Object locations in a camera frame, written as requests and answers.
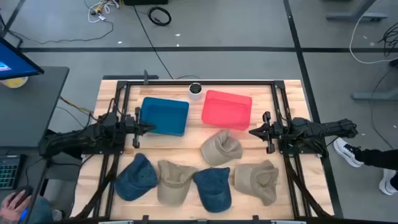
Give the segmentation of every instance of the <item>wooden table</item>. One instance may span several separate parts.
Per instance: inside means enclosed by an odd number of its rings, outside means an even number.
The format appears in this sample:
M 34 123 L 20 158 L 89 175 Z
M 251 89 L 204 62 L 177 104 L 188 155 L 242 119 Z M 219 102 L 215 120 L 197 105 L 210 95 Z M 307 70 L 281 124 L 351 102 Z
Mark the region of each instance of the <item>wooden table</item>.
M 95 116 L 106 113 L 109 101 L 114 97 L 116 83 L 117 80 L 103 80 L 101 82 Z M 285 80 L 285 85 L 292 117 L 309 118 L 301 81 Z M 271 112 L 272 122 L 275 119 L 271 88 L 264 88 L 264 85 L 212 85 L 203 86 L 203 90 L 218 90 L 252 97 L 251 124 L 249 129 L 263 124 L 262 114 L 265 111 Z M 195 166 L 200 170 L 209 168 L 207 162 L 202 158 L 200 145 L 214 133 L 217 133 L 220 128 L 203 124 L 201 121 L 201 111 L 205 97 L 200 101 L 189 100 L 187 86 L 134 86 L 131 88 L 129 97 L 129 113 L 134 114 L 134 108 L 141 106 L 143 99 L 147 96 L 183 100 L 190 103 L 185 135 L 176 137 L 147 133 L 145 136 L 140 137 L 140 149 L 132 147 L 132 136 L 128 135 L 125 153 L 119 160 L 118 173 L 130 164 L 134 155 L 138 152 L 144 153 L 155 169 L 158 169 L 157 161 L 161 159 L 167 159 L 180 165 Z M 229 184 L 231 185 L 232 206 L 229 210 L 221 213 L 207 212 L 201 204 L 197 187 L 192 182 L 184 204 L 177 208 L 166 207 L 160 204 L 157 199 L 156 188 L 133 202 L 126 202 L 115 193 L 111 219 L 141 220 L 143 215 L 149 215 L 151 220 L 251 220 L 253 215 L 259 215 L 260 219 L 265 220 L 293 219 L 283 157 L 279 153 L 266 154 L 265 148 L 267 143 L 249 134 L 248 130 L 230 132 L 234 138 L 240 141 L 244 148 L 242 159 L 235 159 L 219 166 L 231 168 Z M 307 188 L 323 209 L 333 214 L 320 159 L 314 154 L 304 154 L 300 158 Z M 242 194 L 233 187 L 233 171 L 236 165 L 260 163 L 266 159 L 279 168 L 277 200 L 268 207 L 263 206 L 258 198 Z M 93 156 L 82 167 L 76 187 L 72 216 L 82 210 L 97 189 L 102 160 L 102 155 Z M 299 190 L 296 190 L 296 192 L 300 205 L 300 214 L 303 215 L 301 195 Z M 103 194 L 100 215 L 104 214 L 106 196 L 107 190 Z

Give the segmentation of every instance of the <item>blue baseball cap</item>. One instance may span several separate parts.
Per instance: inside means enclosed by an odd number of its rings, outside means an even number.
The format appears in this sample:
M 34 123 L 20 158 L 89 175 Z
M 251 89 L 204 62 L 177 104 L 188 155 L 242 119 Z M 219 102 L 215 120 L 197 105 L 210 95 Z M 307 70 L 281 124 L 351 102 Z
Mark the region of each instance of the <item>blue baseball cap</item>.
M 142 153 L 137 153 L 134 160 L 119 174 L 114 183 L 118 195 L 127 201 L 143 196 L 157 185 L 155 169 Z
M 209 168 L 193 175 L 203 207 L 208 212 L 222 212 L 231 207 L 232 198 L 228 177 L 231 169 Z

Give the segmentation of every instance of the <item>baseball cap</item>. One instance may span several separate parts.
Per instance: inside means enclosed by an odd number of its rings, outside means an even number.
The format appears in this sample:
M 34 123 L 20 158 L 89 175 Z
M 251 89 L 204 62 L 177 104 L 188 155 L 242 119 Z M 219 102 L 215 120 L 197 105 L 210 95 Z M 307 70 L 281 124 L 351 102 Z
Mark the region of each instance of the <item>baseball cap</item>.
M 271 161 L 240 164 L 235 168 L 235 189 L 261 199 L 265 206 L 276 201 L 276 180 L 279 170 Z
M 160 203 L 170 206 L 181 205 L 187 197 L 192 175 L 197 171 L 190 166 L 180 166 L 169 161 L 157 163 L 160 179 L 157 186 L 157 198 Z
M 157 184 L 155 169 L 142 153 L 118 175 L 114 188 L 118 195 L 127 201 L 143 196 Z
M 228 177 L 230 168 L 209 168 L 193 175 L 203 207 L 208 212 L 222 212 L 231 207 Z
M 228 129 L 221 130 L 201 145 L 201 153 L 211 166 L 218 166 L 233 159 L 242 158 L 241 143 L 229 137 L 228 134 Z

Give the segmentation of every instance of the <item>keyboard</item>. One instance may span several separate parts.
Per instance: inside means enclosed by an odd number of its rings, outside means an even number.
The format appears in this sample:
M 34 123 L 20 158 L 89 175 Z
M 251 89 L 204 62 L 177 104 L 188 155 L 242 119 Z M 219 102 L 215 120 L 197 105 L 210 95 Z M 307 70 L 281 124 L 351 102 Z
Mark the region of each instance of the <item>keyboard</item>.
M 14 190 L 18 186 L 25 155 L 0 156 L 0 190 Z

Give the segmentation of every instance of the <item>person's arm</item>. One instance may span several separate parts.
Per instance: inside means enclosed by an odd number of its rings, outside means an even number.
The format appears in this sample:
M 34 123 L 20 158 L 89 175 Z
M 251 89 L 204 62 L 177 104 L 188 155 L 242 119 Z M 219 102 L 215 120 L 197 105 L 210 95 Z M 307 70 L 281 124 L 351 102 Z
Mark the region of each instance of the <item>person's arm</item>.
M 11 193 L 2 201 L 0 208 L 0 224 L 18 224 L 22 212 L 30 203 L 29 196 L 18 207 L 16 206 L 24 193 L 24 190 L 21 191 L 12 201 L 11 197 L 15 193 Z

